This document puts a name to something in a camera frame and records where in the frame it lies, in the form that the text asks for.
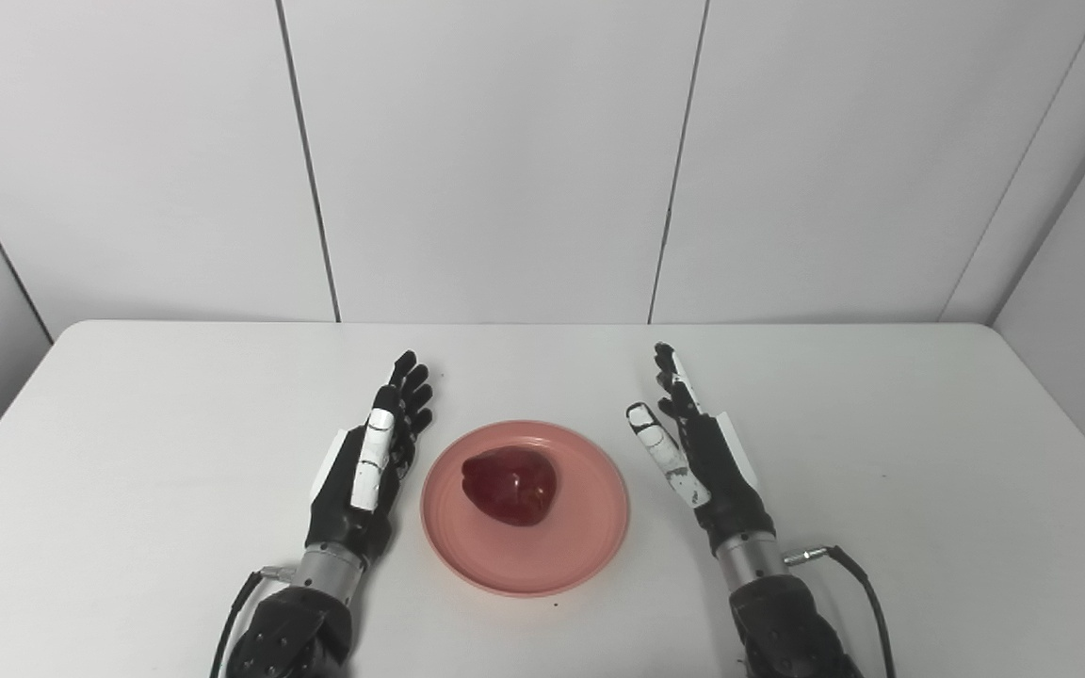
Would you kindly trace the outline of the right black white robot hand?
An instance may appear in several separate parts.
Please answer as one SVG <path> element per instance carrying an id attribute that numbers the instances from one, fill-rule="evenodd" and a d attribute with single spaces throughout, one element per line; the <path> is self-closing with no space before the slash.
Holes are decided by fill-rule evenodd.
<path id="1" fill-rule="evenodd" d="M 658 383 L 666 395 L 658 410 L 676 427 L 672 435 L 647 402 L 634 402 L 625 417 L 647 455 L 671 488 L 693 510 L 711 551 L 736 537 L 775 536 L 775 524 L 757 489 L 745 479 L 719 417 L 699 402 L 688 370 L 672 345 L 655 344 Z"/>

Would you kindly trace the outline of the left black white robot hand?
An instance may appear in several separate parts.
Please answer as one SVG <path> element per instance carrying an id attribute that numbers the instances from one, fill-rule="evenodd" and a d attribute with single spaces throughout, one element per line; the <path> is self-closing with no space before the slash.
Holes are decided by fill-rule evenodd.
<path id="1" fill-rule="evenodd" d="M 392 510 L 414 464 L 417 439 L 433 422 L 427 366 L 404 351 L 361 425 L 344 430 L 314 490 L 306 548 L 336 546 L 365 567 L 386 553 Z"/>

